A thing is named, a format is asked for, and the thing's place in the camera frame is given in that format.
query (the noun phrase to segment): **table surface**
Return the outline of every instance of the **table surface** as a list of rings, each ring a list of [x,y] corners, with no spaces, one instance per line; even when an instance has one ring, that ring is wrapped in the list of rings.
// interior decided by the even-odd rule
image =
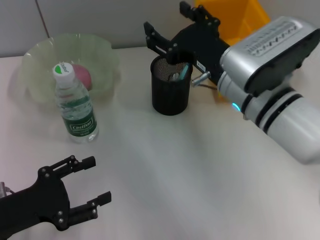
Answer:
[[[97,166],[63,179],[71,207],[111,191],[98,219],[59,232],[41,223],[12,240],[319,240],[320,166],[295,161],[213,92],[190,91],[177,116],[151,104],[151,50],[116,50],[121,80],[95,104],[89,144],[69,141],[58,113],[21,102],[22,57],[0,59],[0,180],[14,191],[70,155]],[[317,49],[292,84],[320,108]]]

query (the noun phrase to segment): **black pencil cup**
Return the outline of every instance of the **black pencil cup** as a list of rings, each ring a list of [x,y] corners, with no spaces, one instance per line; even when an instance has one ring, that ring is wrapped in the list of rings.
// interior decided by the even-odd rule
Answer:
[[[171,65],[162,57],[156,57],[151,63],[151,88],[153,108],[167,116],[182,113],[188,106],[191,74],[193,66],[183,79],[174,79],[174,74],[181,73],[187,63]]]

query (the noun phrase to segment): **white bottle cap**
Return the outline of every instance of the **white bottle cap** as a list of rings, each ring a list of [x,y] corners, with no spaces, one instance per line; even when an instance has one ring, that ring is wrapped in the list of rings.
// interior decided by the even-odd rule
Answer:
[[[76,77],[74,68],[70,63],[61,62],[54,66],[53,75],[60,88],[68,88]]]

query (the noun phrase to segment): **pink ball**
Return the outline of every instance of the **pink ball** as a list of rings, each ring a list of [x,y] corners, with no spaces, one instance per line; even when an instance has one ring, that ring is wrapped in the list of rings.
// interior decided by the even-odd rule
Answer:
[[[91,81],[91,76],[89,71],[85,67],[79,64],[72,64],[72,66],[73,66],[76,78],[79,79],[80,82],[82,82],[82,84],[85,86],[87,90],[90,90],[92,81]]]

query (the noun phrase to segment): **plastic bottle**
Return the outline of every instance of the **plastic bottle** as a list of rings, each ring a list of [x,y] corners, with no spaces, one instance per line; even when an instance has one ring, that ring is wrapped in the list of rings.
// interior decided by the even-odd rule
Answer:
[[[70,138],[77,143],[91,142],[99,132],[88,90],[76,78],[71,64],[53,68],[55,101]]]

